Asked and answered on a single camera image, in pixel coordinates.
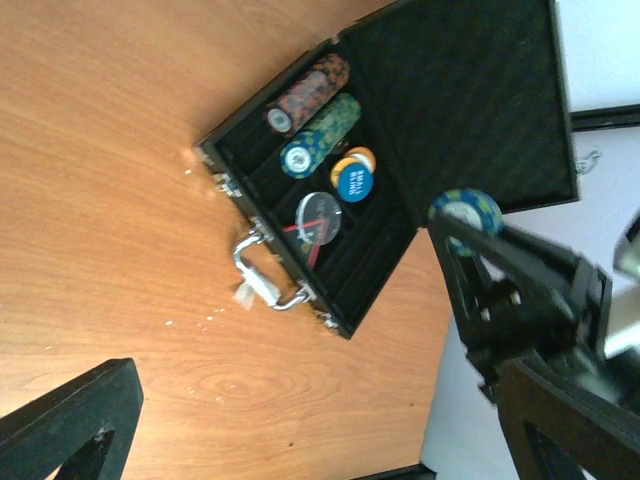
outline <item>chrome handle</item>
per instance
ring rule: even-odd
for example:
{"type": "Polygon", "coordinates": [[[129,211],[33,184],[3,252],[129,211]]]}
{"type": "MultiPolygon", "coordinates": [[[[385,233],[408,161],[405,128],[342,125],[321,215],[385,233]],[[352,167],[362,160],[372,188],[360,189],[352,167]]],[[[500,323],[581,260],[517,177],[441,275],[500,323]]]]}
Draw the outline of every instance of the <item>chrome handle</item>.
{"type": "Polygon", "coordinates": [[[280,290],[269,280],[260,270],[251,265],[242,257],[242,252],[252,245],[259,245],[264,242],[264,235],[256,228],[249,229],[249,236],[240,240],[232,252],[233,263],[235,263],[245,281],[262,297],[265,303],[274,310],[289,310],[300,303],[313,299],[312,293],[305,285],[301,285],[294,296],[287,301],[280,300],[280,290]]]}

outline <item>wood grain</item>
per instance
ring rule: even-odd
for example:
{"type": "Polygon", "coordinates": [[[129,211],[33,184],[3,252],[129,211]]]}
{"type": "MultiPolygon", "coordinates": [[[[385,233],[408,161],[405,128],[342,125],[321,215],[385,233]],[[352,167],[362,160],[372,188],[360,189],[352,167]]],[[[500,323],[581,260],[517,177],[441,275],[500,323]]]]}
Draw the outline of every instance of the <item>wood grain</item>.
{"type": "Polygon", "coordinates": [[[349,342],[305,306],[244,311],[229,255],[243,222],[190,153],[384,3],[2,2],[0,415],[130,356],[145,404],[125,478],[338,479],[418,460],[449,319],[428,235],[349,342]]]}

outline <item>white wall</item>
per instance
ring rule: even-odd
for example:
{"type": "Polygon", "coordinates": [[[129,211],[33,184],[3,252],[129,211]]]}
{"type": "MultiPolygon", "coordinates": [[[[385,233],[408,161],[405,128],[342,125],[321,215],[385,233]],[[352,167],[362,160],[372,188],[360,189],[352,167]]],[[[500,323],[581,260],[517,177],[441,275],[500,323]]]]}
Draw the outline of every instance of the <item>white wall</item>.
{"type": "MultiPolygon", "coordinates": [[[[640,1],[560,0],[561,38],[572,111],[640,103],[640,1]]],[[[577,158],[602,153],[580,177],[581,201],[510,215],[507,223],[582,252],[613,277],[618,296],[640,295],[612,272],[615,244],[640,207],[640,129],[575,136],[577,158]]],[[[640,331],[613,325],[608,350],[640,343],[640,331]]],[[[477,389],[452,322],[438,376],[422,462],[439,480],[514,480],[517,474],[495,409],[477,389]]]]}
{"type": "Polygon", "coordinates": [[[640,1],[558,5],[571,110],[640,103],[640,1]]]}

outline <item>case latch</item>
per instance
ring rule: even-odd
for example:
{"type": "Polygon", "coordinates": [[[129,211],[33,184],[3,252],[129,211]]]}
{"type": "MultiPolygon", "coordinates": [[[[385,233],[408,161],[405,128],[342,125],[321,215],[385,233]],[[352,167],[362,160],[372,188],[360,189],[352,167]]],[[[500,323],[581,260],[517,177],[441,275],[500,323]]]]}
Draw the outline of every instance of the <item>case latch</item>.
{"type": "Polygon", "coordinates": [[[246,259],[242,257],[242,252],[252,245],[259,245],[265,241],[264,234],[258,229],[258,227],[251,227],[249,229],[249,236],[240,240],[233,249],[232,257],[233,263],[235,263],[240,273],[242,273],[245,281],[255,290],[255,292],[262,297],[265,303],[274,310],[284,311],[289,310],[300,303],[305,303],[310,300],[314,300],[315,294],[309,285],[304,282],[298,282],[300,288],[296,291],[292,298],[289,300],[281,300],[280,290],[278,287],[269,280],[260,270],[251,265],[246,259]]]}
{"type": "Polygon", "coordinates": [[[213,178],[217,184],[216,189],[220,192],[226,193],[232,198],[240,198],[242,192],[236,185],[236,182],[227,173],[216,173],[213,178]]]}

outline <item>poker chip case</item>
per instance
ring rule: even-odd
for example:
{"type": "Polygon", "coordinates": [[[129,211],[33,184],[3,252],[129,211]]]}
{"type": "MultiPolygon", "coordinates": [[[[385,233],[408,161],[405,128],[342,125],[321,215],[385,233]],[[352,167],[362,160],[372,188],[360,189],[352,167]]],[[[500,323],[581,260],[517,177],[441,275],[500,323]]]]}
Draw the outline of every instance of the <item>poker chip case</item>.
{"type": "Polygon", "coordinates": [[[555,8],[549,0],[394,3],[304,53],[197,145],[253,226],[233,256],[268,304],[310,301],[350,338],[442,192],[486,192],[504,213],[577,200],[555,8]],[[371,149],[377,169],[364,200],[336,195],[340,231],[311,268],[284,229],[307,194],[335,195],[330,171],[341,156],[330,154],[306,178],[287,176],[279,155],[290,138],[265,117],[330,53],[348,62],[340,92],[362,109],[346,142],[371,149]],[[297,283],[290,295],[280,298],[244,261],[242,251],[262,242],[297,283]]]}

